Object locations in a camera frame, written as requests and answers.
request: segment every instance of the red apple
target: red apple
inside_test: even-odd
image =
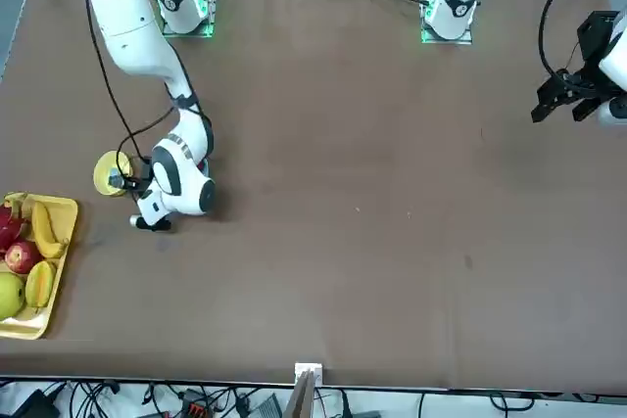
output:
[[[28,274],[32,267],[41,260],[41,254],[34,242],[20,240],[9,247],[4,260],[9,269],[16,274]]]

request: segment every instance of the table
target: table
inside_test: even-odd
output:
[[[319,361],[327,384],[627,392],[627,135],[532,124],[545,0],[482,1],[464,47],[420,44],[398,0],[219,0],[213,40],[173,41],[217,208],[152,234],[91,182],[124,134],[82,0],[27,0],[2,186],[81,218],[47,339],[0,341],[2,371],[289,383]],[[555,67],[604,6],[555,1]],[[131,127],[169,105],[107,69]]]

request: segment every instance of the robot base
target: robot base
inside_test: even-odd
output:
[[[216,2],[217,0],[198,0],[198,12],[200,17],[205,19],[189,33],[181,34],[172,31],[168,26],[168,23],[164,20],[163,15],[160,15],[161,24],[160,30],[165,38],[177,38],[181,36],[194,37],[194,38],[211,38],[214,36],[214,26],[216,22]],[[157,9],[161,10],[162,6],[159,2],[155,1]]]
[[[430,5],[433,5],[435,0],[426,0]],[[434,43],[434,44],[472,44],[472,30],[471,25],[468,26],[466,32],[458,39],[450,40],[444,39],[433,31],[433,28],[425,21],[425,17],[430,14],[430,6],[420,5],[420,40],[422,43]]]

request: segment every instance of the white bracket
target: white bracket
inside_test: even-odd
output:
[[[322,364],[317,362],[297,362],[294,364],[294,384],[298,382],[298,378],[304,372],[313,372],[315,377],[315,386],[322,387]]]

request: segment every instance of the fruit tray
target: fruit tray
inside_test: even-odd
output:
[[[5,199],[11,200],[23,197],[24,193],[10,193]],[[48,327],[48,322],[50,321],[50,316],[54,309],[55,299],[59,293],[59,285],[61,277],[63,276],[63,268],[66,264],[66,257],[68,256],[68,249],[72,243],[72,233],[76,219],[78,218],[78,204],[76,201],[68,198],[27,194],[23,203],[24,212],[28,213],[28,208],[32,206],[34,201],[39,201],[46,206],[50,214],[52,230],[57,240],[67,241],[68,246],[56,261],[57,271],[48,304],[41,308],[28,307],[25,305],[23,310],[15,317],[0,321],[0,337],[16,338],[19,340],[36,340],[43,335]],[[26,238],[32,240],[32,233],[29,233]],[[4,260],[0,261],[0,272],[2,271],[9,271]]]

